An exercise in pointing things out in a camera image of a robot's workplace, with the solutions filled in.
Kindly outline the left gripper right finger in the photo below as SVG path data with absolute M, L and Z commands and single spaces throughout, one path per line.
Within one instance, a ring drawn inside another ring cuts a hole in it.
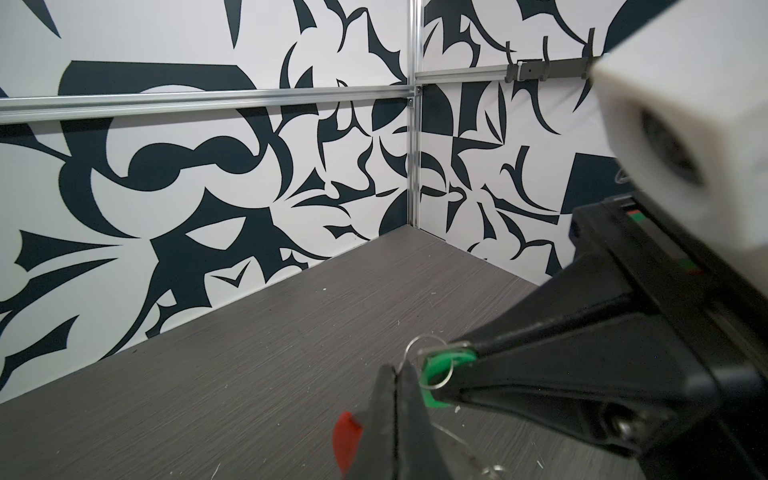
M 396 376 L 396 479 L 451 479 L 424 404 L 417 373 L 404 362 Z

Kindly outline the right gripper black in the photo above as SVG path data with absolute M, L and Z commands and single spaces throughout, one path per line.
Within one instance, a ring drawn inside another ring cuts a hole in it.
M 570 237 L 607 251 L 459 336 L 493 355 L 436 399 L 641 454 L 649 479 L 766 478 L 765 296 L 645 194 L 576 208 Z

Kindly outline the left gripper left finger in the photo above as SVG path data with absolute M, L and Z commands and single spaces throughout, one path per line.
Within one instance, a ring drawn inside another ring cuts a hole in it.
M 397 405 L 395 369 L 379 369 L 354 461 L 345 479 L 397 478 Z

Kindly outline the red key tag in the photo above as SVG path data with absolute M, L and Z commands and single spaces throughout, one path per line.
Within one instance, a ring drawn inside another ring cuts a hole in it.
M 332 432 L 332 448 L 336 464 L 345 476 L 354 463 L 363 423 L 353 413 L 344 411 L 338 417 Z

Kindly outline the green key tag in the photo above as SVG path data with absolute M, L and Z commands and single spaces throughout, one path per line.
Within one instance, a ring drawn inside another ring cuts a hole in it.
M 419 377 L 425 406 L 428 409 L 449 408 L 450 404 L 437 400 L 435 393 L 449 383 L 457 367 L 476 359 L 477 354 L 469 349 L 447 350 L 428 356 Z

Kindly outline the large wire keyring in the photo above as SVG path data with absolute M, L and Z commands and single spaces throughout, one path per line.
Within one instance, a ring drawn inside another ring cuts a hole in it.
M 406 345 L 402 360 L 397 366 L 400 372 L 409 360 L 411 351 L 421 341 L 433 341 L 435 345 L 418 349 L 413 358 L 417 375 L 417 385 L 422 392 L 422 400 L 428 409 L 460 410 L 458 405 L 438 401 L 435 393 L 448 385 L 459 366 L 477 358 L 468 341 L 449 343 L 434 334 L 421 334 Z M 451 479 L 501 479 L 505 469 L 487 461 L 465 440 L 431 422 L 438 452 L 440 453 Z

